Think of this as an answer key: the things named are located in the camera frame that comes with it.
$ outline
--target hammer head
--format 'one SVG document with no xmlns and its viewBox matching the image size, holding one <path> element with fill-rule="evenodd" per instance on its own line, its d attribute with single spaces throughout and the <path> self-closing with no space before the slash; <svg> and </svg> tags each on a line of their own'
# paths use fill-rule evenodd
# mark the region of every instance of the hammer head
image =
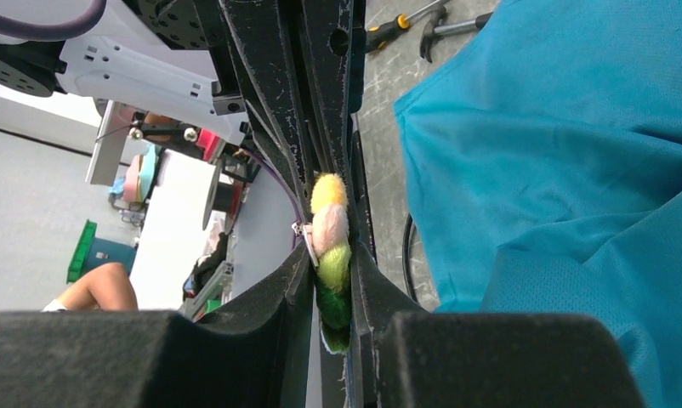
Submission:
<svg viewBox="0 0 682 408">
<path fill-rule="evenodd" d="M 427 60 L 429 63 L 433 62 L 431 60 L 431 48 L 434 47 L 434 44 L 436 43 L 434 29 L 438 27 L 445 18 L 446 7 L 438 5 L 429 12 L 429 21 L 427 21 L 426 25 L 423 27 L 419 54 L 421 55 L 421 58 Z"/>
</svg>

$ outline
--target pink object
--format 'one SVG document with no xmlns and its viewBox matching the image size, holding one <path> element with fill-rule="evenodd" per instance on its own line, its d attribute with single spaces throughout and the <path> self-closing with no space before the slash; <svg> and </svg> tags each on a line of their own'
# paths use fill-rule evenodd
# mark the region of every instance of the pink object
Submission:
<svg viewBox="0 0 682 408">
<path fill-rule="evenodd" d="M 339 204 L 324 206 L 314 215 L 312 226 L 314 252 L 318 257 L 349 239 L 346 208 Z"/>
<path fill-rule="evenodd" d="M 216 145 L 219 143 L 221 138 L 210 130 L 203 129 L 198 135 L 198 140 L 196 141 L 196 146 L 203 149 L 203 161 L 208 162 L 211 160 L 211 155 L 216 149 Z"/>
<path fill-rule="evenodd" d="M 131 161 L 131 165 L 126 170 L 126 181 L 123 182 L 123 196 L 121 200 L 125 202 L 138 202 L 139 197 L 139 172 L 141 156 L 136 155 Z"/>
</svg>

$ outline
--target pink pom-pom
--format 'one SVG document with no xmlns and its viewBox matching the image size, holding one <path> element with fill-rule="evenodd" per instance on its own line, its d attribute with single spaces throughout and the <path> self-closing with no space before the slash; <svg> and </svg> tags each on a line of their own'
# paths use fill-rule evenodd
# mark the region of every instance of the pink pom-pom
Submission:
<svg viewBox="0 0 682 408">
<path fill-rule="evenodd" d="M 339 204 L 328 204 L 313 219 L 314 252 L 320 257 L 324 252 L 349 239 L 349 220 L 346 209 Z"/>
</svg>

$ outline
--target hammer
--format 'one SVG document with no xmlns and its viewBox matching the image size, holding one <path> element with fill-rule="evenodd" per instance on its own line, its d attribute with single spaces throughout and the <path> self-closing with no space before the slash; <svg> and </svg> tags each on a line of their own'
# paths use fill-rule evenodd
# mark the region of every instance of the hammer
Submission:
<svg viewBox="0 0 682 408">
<path fill-rule="evenodd" d="M 419 53 L 421 58 L 430 63 L 433 62 L 431 60 L 431 48 L 438 38 L 481 30 L 489 22 L 493 13 L 482 14 L 472 20 L 448 25 L 439 25 L 446 18 L 446 8 L 444 6 L 436 7 L 429 14 L 431 17 L 423 28 Z"/>
</svg>

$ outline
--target green pom-pom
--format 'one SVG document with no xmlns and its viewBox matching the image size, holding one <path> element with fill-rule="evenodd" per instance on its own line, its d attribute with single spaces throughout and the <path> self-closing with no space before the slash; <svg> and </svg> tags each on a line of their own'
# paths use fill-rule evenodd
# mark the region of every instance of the green pom-pom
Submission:
<svg viewBox="0 0 682 408">
<path fill-rule="evenodd" d="M 321 319 L 321 340 L 331 354 L 344 354 L 351 344 L 351 326 L 332 329 Z"/>
<path fill-rule="evenodd" d="M 351 323 L 351 292 L 335 293 L 323 282 L 316 281 L 316 304 L 321 318 L 332 329 L 342 329 Z"/>
<path fill-rule="evenodd" d="M 349 260 L 351 247 L 343 242 L 329 249 L 319 258 L 318 276 L 324 285 L 336 293 L 349 288 Z"/>
</svg>

